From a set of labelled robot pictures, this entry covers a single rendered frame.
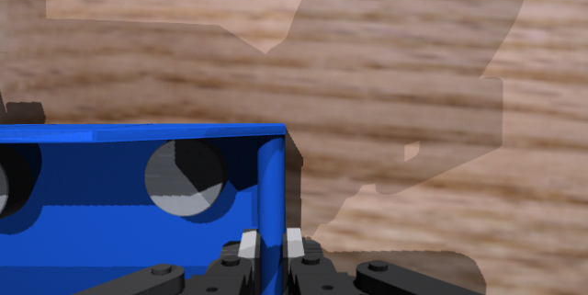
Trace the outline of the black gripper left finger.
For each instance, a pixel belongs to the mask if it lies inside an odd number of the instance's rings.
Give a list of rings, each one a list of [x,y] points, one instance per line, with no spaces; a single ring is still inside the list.
[[[72,295],[261,295],[258,229],[243,229],[241,241],[224,244],[205,274],[185,279],[181,266],[157,264]]]

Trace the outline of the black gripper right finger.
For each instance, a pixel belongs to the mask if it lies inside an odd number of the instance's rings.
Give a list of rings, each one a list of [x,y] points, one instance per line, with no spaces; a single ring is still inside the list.
[[[304,249],[304,250],[303,250]],[[311,254],[311,255],[310,255]],[[283,295],[484,295],[381,260],[356,266],[356,277],[336,272],[321,244],[283,234]]]

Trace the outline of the blue bin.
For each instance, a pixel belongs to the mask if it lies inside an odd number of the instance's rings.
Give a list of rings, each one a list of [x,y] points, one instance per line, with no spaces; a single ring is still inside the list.
[[[261,295],[283,295],[285,134],[284,123],[0,124],[32,174],[26,204],[0,219],[0,295],[71,295],[162,263],[191,278],[243,229],[261,234]],[[161,210],[144,184],[153,152],[183,139],[215,144],[228,170],[193,216]]]

